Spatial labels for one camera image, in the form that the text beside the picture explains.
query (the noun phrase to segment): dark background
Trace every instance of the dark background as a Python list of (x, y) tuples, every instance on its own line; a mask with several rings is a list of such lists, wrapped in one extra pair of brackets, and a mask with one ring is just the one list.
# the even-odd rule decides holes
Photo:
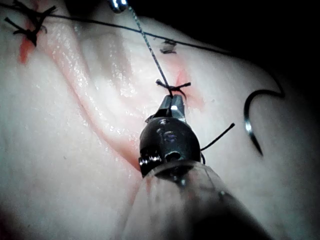
[[(316, 6), (308, 2), (128, 0), (139, 16), (154, 18), (200, 41), (271, 63), (318, 107)], [(66, 0), (70, 13), (85, 15), (100, 0)]]

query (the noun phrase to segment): moist tissue surface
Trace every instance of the moist tissue surface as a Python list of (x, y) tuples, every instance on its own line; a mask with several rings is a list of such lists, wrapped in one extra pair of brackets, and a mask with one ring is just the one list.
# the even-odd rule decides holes
[[(62, 1), (24, 1), (39, 12)], [(28, 19), (0, 8), (23, 28)], [(91, 19), (136, 28), (128, 11), (102, 3)], [(22, 239), (118, 239), (141, 182), (139, 135), (168, 91), (141, 35), (48, 17), (37, 47), (0, 22), (0, 226)], [(140, 18), (146, 32), (205, 46), (167, 25)], [(170, 85), (185, 88), (186, 120), (210, 166), (275, 239), (316, 239), (319, 126), (298, 89), (278, 74), (286, 98), (250, 107), (264, 156), (244, 129), (243, 106), (257, 89), (278, 91), (258, 66), (148, 37)]]

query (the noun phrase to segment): red blood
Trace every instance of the red blood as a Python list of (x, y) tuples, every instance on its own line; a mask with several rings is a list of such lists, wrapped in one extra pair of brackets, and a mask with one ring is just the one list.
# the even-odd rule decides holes
[(28, 55), (35, 50), (35, 46), (26, 36), (24, 36), (19, 50), (19, 61), (22, 64), (26, 64)]
[[(37, 11), (38, 7), (38, 4), (36, 2), (33, 2), (33, 10)], [(24, 29), (30, 29), (31, 31), (34, 29), (34, 26), (28, 19), (25, 22)], [(34, 44), (26, 36), (23, 36), (22, 43), (19, 48), (20, 54), (18, 57), (18, 61), (22, 64), (26, 64), (28, 60), (28, 55), (31, 54), (34, 50)]]

